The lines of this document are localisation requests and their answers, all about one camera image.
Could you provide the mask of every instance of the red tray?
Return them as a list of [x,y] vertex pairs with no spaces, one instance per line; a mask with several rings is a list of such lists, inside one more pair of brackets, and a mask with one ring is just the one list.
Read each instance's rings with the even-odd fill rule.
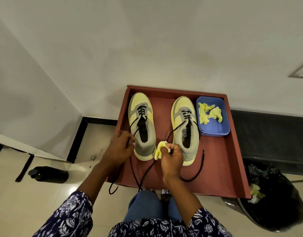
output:
[[[180,96],[187,96],[195,105],[196,100],[200,96],[219,97],[226,104],[227,115],[230,124],[230,133],[224,137],[211,137],[201,135],[199,141],[198,152],[194,163],[190,166],[182,167],[181,177],[191,179],[199,170],[202,160],[202,152],[205,150],[204,165],[199,176],[192,182],[185,183],[190,191],[199,195],[212,195],[236,198],[251,198],[247,176],[244,171],[244,165],[238,145],[235,127],[226,95],[213,94],[204,92],[192,92],[181,90],[170,90],[149,87],[127,86],[123,104],[121,107],[119,119],[115,131],[130,131],[128,123],[127,109],[131,97],[142,92],[148,96],[152,108],[154,125],[156,131],[156,145],[160,141],[167,139],[172,131],[170,120],[170,111],[174,101]],[[143,174],[153,163],[153,159],[149,161],[138,160],[133,153],[132,162],[136,178],[140,182]],[[112,182],[116,171],[111,173],[107,178],[108,182]],[[130,160],[123,165],[116,184],[138,187],[130,166]],[[145,189],[166,189],[162,180],[161,161],[158,160],[150,169],[144,178],[143,188]]]

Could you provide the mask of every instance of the hand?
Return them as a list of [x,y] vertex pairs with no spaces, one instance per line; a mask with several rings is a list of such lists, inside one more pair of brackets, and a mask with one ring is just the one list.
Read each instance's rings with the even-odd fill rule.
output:
[[128,131],[119,131],[111,139],[101,162],[115,168],[124,163],[133,153],[135,138]]
[[167,184],[167,182],[172,178],[180,179],[180,171],[183,165],[183,156],[180,146],[169,143],[167,143],[166,146],[173,149],[173,154],[170,155],[165,147],[160,149],[161,168],[163,173],[163,181],[165,184]]

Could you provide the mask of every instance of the blue plastic container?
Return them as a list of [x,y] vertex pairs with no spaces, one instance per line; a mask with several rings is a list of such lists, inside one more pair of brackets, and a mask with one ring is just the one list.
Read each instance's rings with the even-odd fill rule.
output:
[[[199,103],[206,103],[208,105],[215,104],[215,107],[219,107],[221,109],[221,116],[223,117],[223,121],[221,123],[219,123],[218,118],[217,119],[209,118],[209,123],[207,123],[207,125],[204,125],[203,123],[200,124],[200,115],[198,112]],[[195,109],[196,109],[196,114],[197,114],[197,123],[200,124],[199,129],[200,129],[201,135],[220,137],[220,136],[229,134],[230,125],[229,125],[228,115],[227,115],[227,111],[226,111],[226,105],[225,105],[225,102],[221,98],[201,96],[196,101]]]

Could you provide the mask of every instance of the shoe insole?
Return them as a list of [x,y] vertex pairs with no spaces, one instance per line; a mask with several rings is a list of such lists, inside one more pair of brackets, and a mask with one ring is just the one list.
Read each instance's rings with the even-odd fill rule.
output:
[[146,120],[143,116],[140,117],[138,123],[137,123],[138,131],[140,139],[143,143],[146,143],[148,141],[148,133],[147,133],[147,127],[146,127]]
[[189,148],[191,144],[191,124],[190,122],[186,125],[185,129],[182,130],[182,144],[185,148]]

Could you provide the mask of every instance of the sneaker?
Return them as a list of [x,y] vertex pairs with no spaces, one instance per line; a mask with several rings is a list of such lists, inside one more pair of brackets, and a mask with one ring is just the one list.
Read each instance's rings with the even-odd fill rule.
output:
[[180,145],[183,165],[188,166],[195,159],[199,143],[195,109],[189,98],[181,96],[176,99],[171,108],[171,123],[175,130],[173,143]]
[[135,137],[134,153],[140,160],[154,158],[156,152],[156,132],[153,111],[148,97],[135,93],[128,107],[131,133]]

